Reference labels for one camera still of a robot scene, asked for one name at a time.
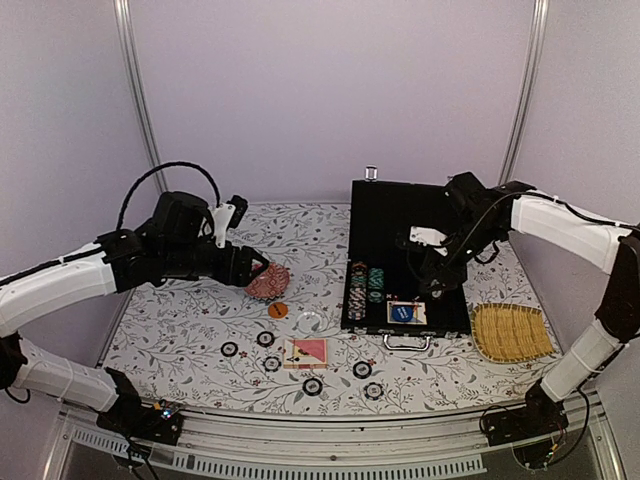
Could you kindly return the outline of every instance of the table surface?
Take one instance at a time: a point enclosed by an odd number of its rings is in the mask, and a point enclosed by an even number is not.
[[[288,305],[288,315],[273,319],[268,304],[243,289],[208,279],[172,281],[161,288],[144,285],[133,294],[104,365],[125,372],[148,398],[236,411],[354,416],[426,413],[520,399],[559,358],[556,353],[526,363],[496,364],[482,357],[471,337],[436,339],[424,353],[389,352],[380,336],[341,332],[348,234],[348,205],[251,206],[230,232],[231,240],[253,246],[290,269],[291,283],[280,300]],[[489,302],[540,308],[511,246],[500,247],[490,265],[469,264],[464,285],[469,310]],[[302,324],[298,316],[304,311],[318,313],[322,321]],[[559,352],[546,316],[544,321]],[[276,336],[269,348],[255,341],[265,330]],[[285,338],[327,338],[328,368],[265,372],[263,360],[282,358]],[[227,341],[238,344],[239,354],[221,355]],[[373,367],[365,380],[352,373],[361,360]],[[315,397],[302,390],[311,377],[324,384]],[[365,398],[363,388],[370,382],[382,385],[382,398]]]

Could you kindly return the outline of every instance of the stack of poker chips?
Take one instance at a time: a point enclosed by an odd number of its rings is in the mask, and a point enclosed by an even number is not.
[[[349,319],[362,320],[367,300],[367,266],[363,262],[351,265],[351,282],[349,287]]]
[[[371,303],[382,303],[384,300],[384,270],[372,268],[369,270],[369,293]]]

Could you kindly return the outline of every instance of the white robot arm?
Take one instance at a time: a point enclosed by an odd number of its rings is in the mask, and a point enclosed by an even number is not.
[[[424,247],[423,293],[463,283],[467,262],[492,242],[506,240],[511,230],[547,240],[610,275],[595,319],[529,389],[526,407],[483,416],[491,444],[526,438],[523,432],[541,435],[564,428],[562,401],[599,374],[640,330],[640,228],[575,209],[520,182],[486,189],[471,173],[453,177],[445,195],[461,228],[448,234],[419,226],[411,230],[410,241]]]
[[[118,228],[67,256],[0,279],[0,388],[31,389],[86,405],[101,412],[103,428],[175,444],[180,416],[142,406],[124,373],[53,355],[21,338],[18,330],[65,306],[146,282],[208,276],[248,285],[268,262],[225,238],[246,208],[240,197],[209,209],[193,195],[166,192],[152,218],[135,231]]]

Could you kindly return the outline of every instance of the wicker tray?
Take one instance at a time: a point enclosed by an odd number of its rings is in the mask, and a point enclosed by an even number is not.
[[[542,312],[537,308],[488,303],[471,315],[478,350],[496,363],[520,363],[553,353]]]

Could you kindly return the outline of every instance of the white wall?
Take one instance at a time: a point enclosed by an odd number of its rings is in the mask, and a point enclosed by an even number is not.
[[[515,178],[575,205],[640,221],[640,3],[550,2],[533,104]],[[607,278],[530,238],[518,253],[567,347],[593,319]],[[598,390],[629,478],[640,472],[640,349],[632,344]]]
[[[0,3],[0,275],[67,253],[113,230],[118,208],[147,168],[118,43],[113,2]],[[153,186],[127,225],[148,216]],[[85,302],[21,333],[94,364],[120,298]],[[58,411],[36,397],[19,406],[0,392],[0,478],[42,475]]]
[[[131,11],[163,161],[223,196],[348,200],[388,180],[496,182],[533,1],[139,0]],[[170,187],[210,198],[193,172]]]

